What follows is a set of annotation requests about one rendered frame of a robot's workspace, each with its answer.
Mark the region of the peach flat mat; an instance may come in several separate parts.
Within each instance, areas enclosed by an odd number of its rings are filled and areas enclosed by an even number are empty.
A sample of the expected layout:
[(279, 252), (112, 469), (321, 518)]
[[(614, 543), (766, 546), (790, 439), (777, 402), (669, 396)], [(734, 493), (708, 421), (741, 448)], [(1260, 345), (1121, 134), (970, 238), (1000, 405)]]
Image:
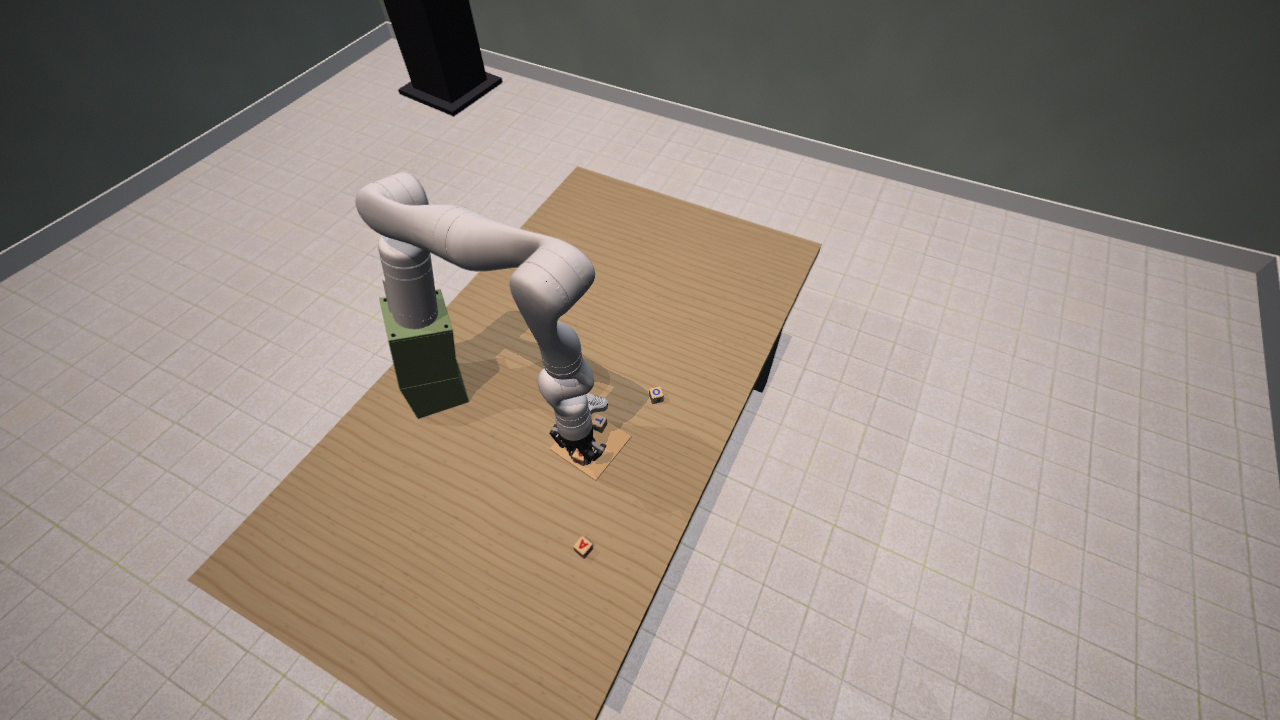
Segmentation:
[(605, 468), (608, 468), (608, 465), (612, 462), (616, 455), (620, 454), (621, 448), (625, 447), (631, 436), (625, 433), (625, 430), (621, 430), (618, 427), (611, 424), (611, 421), (607, 421), (607, 427), (603, 430), (603, 433), (593, 430), (593, 437), (596, 441), (596, 445), (602, 443), (605, 445), (605, 450), (602, 454), (602, 456), (596, 459), (596, 461), (593, 461), (585, 466), (573, 462), (573, 459), (571, 459), (568, 451), (566, 448), (561, 448), (561, 446), (557, 443), (552, 445), (550, 451), (563, 457), (567, 462), (572, 464), (575, 468), (579, 468), (579, 470), (585, 473), (588, 477), (591, 477), (594, 480), (596, 480), (605, 470)]

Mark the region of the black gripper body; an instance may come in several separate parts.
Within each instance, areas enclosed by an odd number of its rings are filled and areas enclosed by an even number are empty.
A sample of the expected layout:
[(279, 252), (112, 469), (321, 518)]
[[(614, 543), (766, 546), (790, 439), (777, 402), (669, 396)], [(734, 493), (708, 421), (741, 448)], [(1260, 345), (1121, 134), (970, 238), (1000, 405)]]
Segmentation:
[(559, 437), (561, 437), (561, 441), (564, 445), (567, 445), (570, 447), (580, 447), (580, 446), (582, 446), (584, 450), (593, 448), (593, 443), (591, 442), (593, 441), (595, 442), (595, 439), (593, 437), (593, 429), (590, 430), (590, 433), (585, 438), (577, 439), (577, 441), (564, 439), (561, 434), (559, 434)]

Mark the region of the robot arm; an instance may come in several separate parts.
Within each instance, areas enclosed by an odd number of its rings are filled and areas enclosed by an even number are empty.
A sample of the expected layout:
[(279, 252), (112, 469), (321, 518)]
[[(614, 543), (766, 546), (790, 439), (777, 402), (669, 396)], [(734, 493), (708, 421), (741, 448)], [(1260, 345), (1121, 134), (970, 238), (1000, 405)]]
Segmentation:
[(540, 348), (544, 369), (538, 387), (554, 409), (559, 434), (570, 441), (585, 438), (593, 429), (593, 413), (605, 411), (608, 401), (589, 393), (594, 375), (579, 334), (558, 319), (591, 287), (595, 270), (589, 258), (563, 240), (506, 225), (467, 208), (429, 205), (422, 184), (404, 172), (364, 186), (355, 202), (364, 222), (381, 234), (378, 250), (387, 304), (404, 328), (420, 329), (436, 320), (430, 252), (470, 272), (518, 266), (509, 291)]

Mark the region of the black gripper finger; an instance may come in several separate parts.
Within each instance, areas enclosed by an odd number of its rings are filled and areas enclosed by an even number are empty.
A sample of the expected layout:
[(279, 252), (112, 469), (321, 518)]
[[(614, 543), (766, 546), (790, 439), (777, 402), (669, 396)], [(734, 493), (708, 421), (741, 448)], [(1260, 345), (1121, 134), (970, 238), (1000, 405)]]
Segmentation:
[(553, 428), (550, 429), (550, 433), (549, 433), (549, 434), (552, 436), (552, 438), (553, 438), (553, 439), (556, 439), (556, 443), (557, 443), (557, 445), (559, 445), (559, 446), (561, 446), (561, 448), (566, 448), (566, 450), (568, 451), (568, 454), (570, 454), (570, 456), (571, 456), (571, 459), (572, 459), (572, 455), (573, 455), (573, 451), (576, 450), (576, 447), (570, 447), (570, 446), (564, 445), (563, 442), (561, 442), (561, 437), (559, 437), (559, 433), (558, 433), (558, 429), (557, 429), (557, 425), (554, 425), (554, 427), (553, 427)]
[(605, 450), (605, 445), (603, 445), (603, 443), (602, 445), (596, 445), (594, 441), (591, 443), (593, 443), (594, 451), (593, 451), (593, 448), (584, 450), (582, 446), (576, 447), (576, 448), (579, 448), (579, 452), (582, 455), (585, 465), (588, 465), (588, 464), (590, 464), (593, 461), (596, 461), (596, 459), (600, 457), (602, 454)]

